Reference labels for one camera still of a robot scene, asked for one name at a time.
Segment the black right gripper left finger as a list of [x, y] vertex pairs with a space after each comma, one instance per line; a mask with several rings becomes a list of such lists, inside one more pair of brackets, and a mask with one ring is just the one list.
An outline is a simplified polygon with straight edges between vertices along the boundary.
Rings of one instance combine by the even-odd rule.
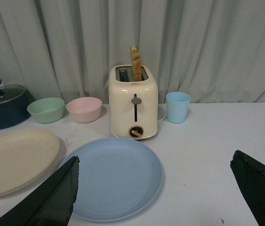
[[0, 226], [66, 226], [76, 201], [79, 158], [74, 156], [19, 204], [0, 217]]

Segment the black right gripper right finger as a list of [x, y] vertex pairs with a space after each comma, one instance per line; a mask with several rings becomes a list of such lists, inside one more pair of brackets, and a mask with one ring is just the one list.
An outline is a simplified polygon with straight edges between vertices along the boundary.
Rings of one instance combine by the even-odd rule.
[[230, 167], [254, 218], [265, 226], [265, 165], [237, 150]]

